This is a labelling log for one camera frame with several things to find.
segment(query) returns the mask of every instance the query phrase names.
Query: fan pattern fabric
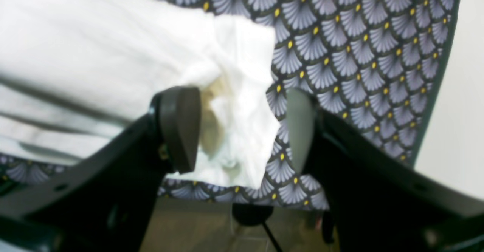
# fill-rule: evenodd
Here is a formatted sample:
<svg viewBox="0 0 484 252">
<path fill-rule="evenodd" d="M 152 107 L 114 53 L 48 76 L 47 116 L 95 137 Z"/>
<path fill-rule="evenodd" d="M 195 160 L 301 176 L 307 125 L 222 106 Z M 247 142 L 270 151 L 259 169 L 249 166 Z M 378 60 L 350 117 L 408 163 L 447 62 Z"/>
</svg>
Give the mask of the fan pattern fabric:
<svg viewBox="0 0 484 252">
<path fill-rule="evenodd" d="M 326 209 L 323 189 L 290 165 L 285 123 L 290 88 L 356 127 L 397 162 L 413 165 L 422 117 L 450 52 L 456 0 L 166 0 L 273 26 L 274 84 L 267 100 L 281 129 L 258 190 L 165 180 L 160 196 Z M 0 158 L 4 180 L 36 184 L 59 166 Z"/>
</svg>

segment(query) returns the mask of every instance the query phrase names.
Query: black cable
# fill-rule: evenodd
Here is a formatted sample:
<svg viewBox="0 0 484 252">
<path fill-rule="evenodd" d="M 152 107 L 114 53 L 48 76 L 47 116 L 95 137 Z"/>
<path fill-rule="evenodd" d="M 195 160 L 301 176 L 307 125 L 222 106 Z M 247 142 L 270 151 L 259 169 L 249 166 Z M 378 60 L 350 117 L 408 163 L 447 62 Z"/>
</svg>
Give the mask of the black cable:
<svg viewBox="0 0 484 252">
<path fill-rule="evenodd" d="M 278 243 L 277 243 L 277 241 L 275 240 L 274 235 L 272 235 L 272 232 L 271 232 L 271 230 L 269 229 L 269 227 L 266 225 L 266 222 L 263 222 L 263 223 L 262 223 L 262 226 L 264 227 L 264 229 L 265 229 L 265 231 L 266 231 L 266 233 L 267 233 L 267 235 L 268 235 L 269 239 L 271 240 L 271 243 L 273 244 L 273 246 L 274 246 L 275 250 L 276 250 L 277 252 L 282 252 L 281 247 L 279 246 L 279 244 L 278 244 Z"/>
</svg>

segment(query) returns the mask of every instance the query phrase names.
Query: black plastic arm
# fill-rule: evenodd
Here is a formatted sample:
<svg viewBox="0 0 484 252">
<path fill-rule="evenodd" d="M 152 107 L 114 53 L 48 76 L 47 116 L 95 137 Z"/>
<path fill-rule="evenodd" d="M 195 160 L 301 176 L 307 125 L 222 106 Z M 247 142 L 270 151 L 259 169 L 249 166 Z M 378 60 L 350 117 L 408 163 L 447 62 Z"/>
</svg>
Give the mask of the black plastic arm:
<svg viewBox="0 0 484 252">
<path fill-rule="evenodd" d="M 31 251 L 138 251 L 165 174 L 194 169 L 200 106 L 196 88 L 157 94 L 99 152 L 1 198 L 0 238 Z"/>
<path fill-rule="evenodd" d="M 324 187 L 342 251 L 445 251 L 484 235 L 482 201 L 394 161 L 312 97 L 294 90 L 290 102 L 298 104 L 287 111 L 299 123 L 289 123 L 293 159 Z M 291 133 L 308 126 L 310 145 L 293 144 Z"/>
</svg>

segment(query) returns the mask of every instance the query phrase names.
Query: wooden floor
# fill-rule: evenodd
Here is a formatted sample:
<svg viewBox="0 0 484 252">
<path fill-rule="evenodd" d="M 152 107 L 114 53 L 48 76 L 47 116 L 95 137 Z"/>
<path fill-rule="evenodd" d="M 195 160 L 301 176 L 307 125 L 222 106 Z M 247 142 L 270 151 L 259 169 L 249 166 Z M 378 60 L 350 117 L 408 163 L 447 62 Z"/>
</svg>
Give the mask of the wooden floor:
<svg viewBox="0 0 484 252">
<path fill-rule="evenodd" d="M 239 226 L 229 213 L 230 204 L 160 198 L 140 252 L 275 252 L 261 226 Z M 276 208 L 267 224 L 284 252 L 329 252 L 314 215 Z"/>
</svg>

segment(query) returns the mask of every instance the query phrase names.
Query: screw hole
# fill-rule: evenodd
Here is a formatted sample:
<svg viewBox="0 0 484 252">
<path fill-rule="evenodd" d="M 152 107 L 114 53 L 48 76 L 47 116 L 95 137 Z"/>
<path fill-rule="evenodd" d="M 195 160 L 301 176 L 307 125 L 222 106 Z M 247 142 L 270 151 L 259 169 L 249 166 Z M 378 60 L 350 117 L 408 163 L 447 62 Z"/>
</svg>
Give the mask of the screw hole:
<svg viewBox="0 0 484 252">
<path fill-rule="evenodd" d="M 61 184 L 61 185 L 56 186 L 54 188 L 54 191 L 60 192 L 61 190 L 65 190 L 67 187 L 68 187 L 68 185 L 66 183 L 64 183 L 64 184 Z"/>
<path fill-rule="evenodd" d="M 413 188 L 415 190 L 418 190 L 419 192 L 426 192 L 427 191 L 427 188 L 420 183 L 413 183 Z"/>
</svg>

